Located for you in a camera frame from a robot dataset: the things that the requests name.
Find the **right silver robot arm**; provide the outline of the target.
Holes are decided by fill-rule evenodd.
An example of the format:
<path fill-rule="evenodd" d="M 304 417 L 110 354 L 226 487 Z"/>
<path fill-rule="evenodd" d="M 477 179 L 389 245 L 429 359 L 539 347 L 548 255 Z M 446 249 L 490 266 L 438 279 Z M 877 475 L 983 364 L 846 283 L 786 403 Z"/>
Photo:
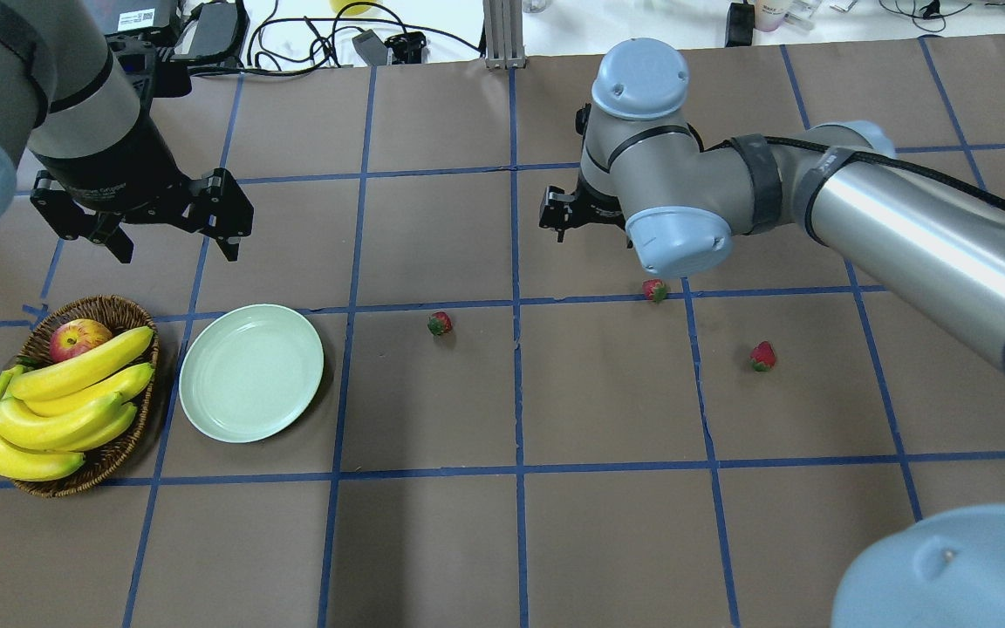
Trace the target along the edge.
<path fill-rule="evenodd" d="M 1005 375 L 1005 200 L 899 160 L 869 120 L 705 148 L 681 115 L 690 71 L 651 38 L 612 47 L 573 194 L 549 187 L 539 226 L 626 232 L 639 265 L 690 276 L 737 236 L 801 227 Z M 833 627 L 1005 627 L 1005 503 L 950 509 L 869 546 L 846 570 Z"/>

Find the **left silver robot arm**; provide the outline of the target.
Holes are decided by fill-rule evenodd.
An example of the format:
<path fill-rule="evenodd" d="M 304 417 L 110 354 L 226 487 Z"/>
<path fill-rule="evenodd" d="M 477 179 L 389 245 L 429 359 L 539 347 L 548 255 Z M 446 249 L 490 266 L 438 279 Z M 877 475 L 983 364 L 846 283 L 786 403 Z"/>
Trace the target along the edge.
<path fill-rule="evenodd" d="M 246 8 L 222 51 L 178 55 L 107 36 L 80 1 L 0 1 L 0 220 L 29 152 L 40 163 L 31 204 L 64 240 L 85 239 L 129 263 L 127 225 L 171 225 L 218 245 L 227 261 L 254 230 L 254 207 L 226 168 L 185 175 L 151 116 L 156 97 L 190 92 L 196 65 L 241 44 Z"/>

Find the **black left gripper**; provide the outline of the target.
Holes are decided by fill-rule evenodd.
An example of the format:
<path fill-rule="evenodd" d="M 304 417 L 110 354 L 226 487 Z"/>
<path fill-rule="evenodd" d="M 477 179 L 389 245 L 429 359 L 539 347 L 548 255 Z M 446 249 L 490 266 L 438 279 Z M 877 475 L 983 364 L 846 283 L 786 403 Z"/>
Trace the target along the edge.
<path fill-rule="evenodd" d="M 254 230 L 254 206 L 226 168 L 201 179 L 180 175 L 152 189 L 120 184 L 100 190 L 96 198 L 86 198 L 83 191 L 70 190 L 40 170 L 31 204 L 60 238 L 91 239 L 123 265 L 133 259 L 134 242 L 122 225 L 171 225 L 200 232 L 232 263 L 238 261 L 241 238 Z"/>

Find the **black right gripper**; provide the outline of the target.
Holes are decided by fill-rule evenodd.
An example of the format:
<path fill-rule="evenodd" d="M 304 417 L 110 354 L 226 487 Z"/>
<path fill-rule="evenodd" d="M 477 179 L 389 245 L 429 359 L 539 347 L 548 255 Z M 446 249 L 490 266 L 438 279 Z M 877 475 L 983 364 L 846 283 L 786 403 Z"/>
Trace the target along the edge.
<path fill-rule="evenodd" d="M 548 186 L 539 211 L 539 227 L 565 235 L 586 225 L 611 225 L 626 231 L 626 219 L 617 196 L 604 195 L 586 183 L 578 183 L 573 194 Z"/>

